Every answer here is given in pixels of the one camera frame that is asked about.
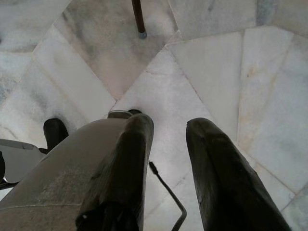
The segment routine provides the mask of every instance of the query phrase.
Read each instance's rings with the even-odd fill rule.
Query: black cable
[[[154,163],[152,161],[149,162],[149,166],[150,169],[152,170],[152,172],[157,176],[157,178],[159,179],[159,181],[163,184],[163,186],[167,189],[167,191],[169,192],[169,194],[172,196],[173,200],[175,201],[175,203],[177,203],[178,207],[180,208],[182,215],[179,217],[179,219],[177,220],[177,222],[174,224],[173,228],[171,231],[178,231],[181,227],[181,225],[183,224],[184,220],[186,219],[187,216],[187,211],[185,209],[185,207],[182,205],[182,203],[178,200],[178,198],[176,197],[176,195],[172,192],[172,190],[169,188],[169,186],[163,181],[163,179],[160,177],[160,175],[158,174],[158,170],[155,167]]]

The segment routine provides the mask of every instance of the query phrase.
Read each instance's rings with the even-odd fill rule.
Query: chair leg
[[[137,23],[137,29],[139,32],[139,38],[145,39],[147,37],[147,34],[145,31],[145,27],[144,27],[140,0],[131,0],[131,2],[133,4],[135,19]]]

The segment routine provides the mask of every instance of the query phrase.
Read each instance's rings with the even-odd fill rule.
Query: wooden chair leg
[[[133,4],[135,19],[137,23],[137,29],[139,32],[139,38],[145,39],[147,37],[147,34],[145,31],[145,27],[144,27],[140,0],[131,0],[131,2]]]

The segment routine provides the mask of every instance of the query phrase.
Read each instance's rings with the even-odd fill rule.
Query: marble floor
[[[129,0],[37,2],[0,0],[1,139],[46,147],[48,118],[73,133],[140,109],[155,124],[150,160],[188,211],[181,230],[202,230],[185,128],[205,117],[291,228],[308,229],[308,1],[141,0],[145,40]],[[148,171],[144,230],[179,214]]]

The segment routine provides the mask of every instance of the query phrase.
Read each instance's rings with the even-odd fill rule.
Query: wire
[[[173,191],[169,188],[169,186],[160,177],[160,175],[158,174],[158,170],[157,170],[157,168],[155,167],[155,165],[154,165],[154,163],[152,161],[149,162],[149,166],[150,166],[150,169],[152,170],[152,172],[154,173],[154,175],[157,176],[159,181],[167,189],[167,191],[172,196],[173,200],[175,201],[175,203],[177,203],[178,207],[180,208],[180,210],[182,212],[182,215],[179,217],[179,219],[174,224],[174,226],[173,226],[173,228],[171,230],[171,231],[178,231],[180,229],[181,225],[183,224],[184,220],[186,219],[187,211],[186,211],[185,207],[182,205],[182,203],[178,200],[177,196],[173,193]]]

